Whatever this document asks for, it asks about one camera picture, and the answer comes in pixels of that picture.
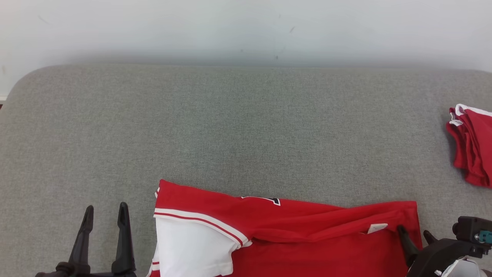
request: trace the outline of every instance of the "clothing tag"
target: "clothing tag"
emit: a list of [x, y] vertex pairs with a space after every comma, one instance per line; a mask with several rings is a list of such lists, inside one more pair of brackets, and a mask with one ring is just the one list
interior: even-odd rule
[[371, 224], [368, 230], [368, 234], [383, 230], [386, 227], [388, 227], [388, 223]]

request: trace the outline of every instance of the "folded red garment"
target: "folded red garment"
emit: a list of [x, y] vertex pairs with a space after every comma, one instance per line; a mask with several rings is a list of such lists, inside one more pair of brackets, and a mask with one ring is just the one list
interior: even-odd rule
[[463, 104], [450, 108], [446, 129], [456, 141], [454, 166], [465, 170], [465, 180], [491, 187], [492, 112]]

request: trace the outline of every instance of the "white background surface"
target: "white background surface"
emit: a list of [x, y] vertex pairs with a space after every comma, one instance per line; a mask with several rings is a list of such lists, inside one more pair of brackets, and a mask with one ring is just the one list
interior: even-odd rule
[[49, 65], [492, 71], [490, 0], [2, 0], [0, 98]]

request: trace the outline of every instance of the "gray fabric surface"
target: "gray fabric surface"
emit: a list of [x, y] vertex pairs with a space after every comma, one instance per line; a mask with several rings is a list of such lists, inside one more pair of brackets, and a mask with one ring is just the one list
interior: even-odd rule
[[[0, 268], [51, 271], [94, 205], [90, 264], [110, 269], [120, 201], [138, 275], [154, 253], [161, 178], [234, 196], [353, 207], [415, 200], [422, 231], [492, 219], [492, 190], [453, 168], [457, 103], [492, 110], [479, 71], [58, 66], [0, 110]], [[492, 260], [481, 260], [492, 269]]]

